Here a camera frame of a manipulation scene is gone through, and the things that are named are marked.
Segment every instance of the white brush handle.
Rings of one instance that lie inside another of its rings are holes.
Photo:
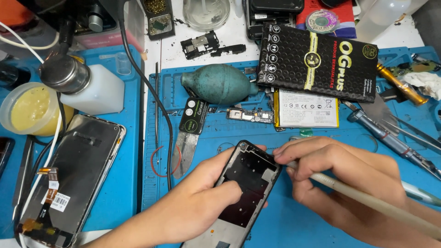
[[[297,168],[296,163],[290,163],[287,166],[292,167],[294,169]],[[428,235],[438,241],[441,241],[441,228],[435,226],[434,224],[428,221],[421,219],[420,217],[417,217],[394,205],[391,205],[378,198],[375,198],[371,195],[368,195],[364,192],[354,189],[351,186],[342,183],[338,180],[335,180],[334,178],[329,177],[323,173],[314,173],[312,174],[312,176],[310,176],[310,178],[374,210],[377,210],[378,212],[386,216],[389,216],[395,220],[408,224],[410,227],[413,227],[414,229],[418,230],[419,232],[425,235]]]

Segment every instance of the blue silicone repair mat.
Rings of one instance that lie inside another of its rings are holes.
[[[411,53],[419,53],[422,57],[439,61],[432,47],[421,47],[408,49],[406,47],[381,49],[379,59],[385,66],[395,66],[400,63],[411,62]],[[257,61],[231,63],[230,65],[243,70],[245,67],[255,67]],[[178,125],[181,119],[188,94],[180,84],[182,72],[191,72],[199,67],[183,67],[164,69],[161,71],[159,85],[160,97],[167,111],[170,114],[173,124],[173,137],[178,135]],[[382,92],[387,86],[384,79],[377,78],[378,90]],[[268,98],[263,92],[256,96],[249,97],[248,101],[242,102],[245,109],[263,108],[269,110]],[[437,138],[441,130],[441,122],[438,117],[438,102],[431,99],[430,102],[421,107],[414,107],[410,101],[397,104],[396,101],[389,101],[387,105],[399,118],[408,121],[410,124],[420,128],[429,135]],[[240,140],[247,139],[255,144],[262,144],[268,147],[271,153],[276,147],[280,147],[291,135],[299,135],[299,129],[287,129],[283,132],[276,132],[272,124],[262,124],[240,120],[227,120],[225,110],[227,106],[219,106],[216,113],[208,114],[196,151],[193,163],[189,172],[202,160],[210,158],[220,150],[235,146]],[[167,179],[156,176],[150,164],[150,156],[155,150],[154,131],[154,101],[149,93],[147,105],[147,132],[145,143],[145,170],[142,195],[142,209],[146,209],[155,203],[160,197],[167,193]],[[352,111],[345,105],[340,104],[339,119],[340,128],[313,128],[314,135],[332,137],[349,145],[364,148],[379,154],[386,154],[396,159],[399,164],[402,179],[408,183],[417,185],[434,195],[441,196],[440,181],[429,173],[423,171],[407,160],[402,159],[393,153],[384,144],[377,141],[371,134],[357,123],[350,123],[347,117]],[[153,165],[156,171],[165,175],[168,149],[168,128],[164,117],[159,122],[160,146],[159,165],[156,156],[153,156]],[[441,166],[440,155],[418,145],[413,140],[400,135],[412,148],[417,150],[424,157],[432,160],[434,164]],[[172,177],[173,185],[179,180]],[[250,236],[245,242],[247,248],[267,247],[371,247],[360,242],[343,231],[334,228],[322,220],[317,214],[297,203],[292,198],[292,184],[284,171],[277,180],[268,198],[269,205],[260,212]],[[160,248],[178,248],[179,244],[160,245]]]
[[[124,52],[122,45],[89,49],[78,52],[86,60],[87,65],[102,64],[115,75],[119,76],[126,84],[124,92],[124,109],[120,113],[98,115],[97,117],[113,121],[126,127],[126,136],[118,151],[114,163],[104,181],[101,190],[90,211],[83,231],[103,230],[115,228],[136,213],[137,206],[137,169],[139,146],[139,114],[140,114],[140,84],[141,80],[135,70],[129,75],[119,75],[116,72],[115,58],[99,59],[99,55]],[[135,61],[141,66],[141,56],[131,46]],[[14,62],[18,67],[28,68],[31,71],[31,82],[40,82],[36,69],[39,66],[37,59],[18,60]],[[9,91],[0,89],[0,99],[6,97]],[[15,182],[22,159],[25,135],[9,132],[0,125],[0,136],[10,137],[15,140],[15,147],[0,179],[0,238],[13,238],[12,196]],[[39,138],[48,142],[51,138]],[[43,146],[35,145],[34,160]],[[46,156],[40,163],[43,166]]]

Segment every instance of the white table surface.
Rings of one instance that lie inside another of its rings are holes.
[[[230,16],[227,22],[219,29],[215,30],[217,38],[219,39],[220,46],[230,46],[236,44],[245,44],[247,50],[240,54],[225,54],[222,53],[220,57],[211,57],[209,54],[202,55],[193,60],[187,60],[182,51],[181,41],[189,38],[196,38],[204,33],[193,30],[187,27],[185,24],[178,23],[175,26],[176,36],[169,37],[163,40],[151,41],[148,36],[145,38],[145,49],[148,50],[147,61],[145,61],[145,74],[148,75],[155,73],[155,63],[159,62],[160,69],[175,68],[184,66],[195,66],[205,64],[218,64],[218,63],[231,63],[248,60],[258,60],[259,51],[254,41],[247,39],[245,17],[242,15],[238,18],[234,13],[234,4],[231,2]],[[178,18],[184,21],[182,14],[182,0],[173,1],[173,15],[174,18]],[[378,48],[392,48],[392,47],[419,47],[424,46],[421,36],[418,30],[415,29],[415,24],[411,16],[406,16],[401,25],[391,25],[384,33],[382,33],[377,39],[372,42],[378,45]],[[145,19],[145,28],[147,28],[147,19]],[[147,94],[144,99],[144,109],[147,105]],[[79,244],[85,244],[91,240],[94,240],[101,235],[105,234],[109,230],[99,230],[83,232],[79,237]],[[32,240],[26,240],[26,244],[29,248],[44,248],[45,246],[37,244]],[[0,247],[5,248],[20,248],[15,239],[3,239],[0,240]]]

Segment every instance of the black packaging box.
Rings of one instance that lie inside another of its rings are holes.
[[[266,23],[257,83],[373,103],[376,45]]]

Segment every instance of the yellow flux paste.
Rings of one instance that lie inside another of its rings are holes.
[[[50,94],[46,86],[34,87],[23,93],[16,101],[11,110],[11,123],[19,131],[36,125],[49,108]],[[64,105],[66,122],[69,122],[74,114],[74,109]],[[50,120],[32,135],[54,135],[58,121],[58,105]]]

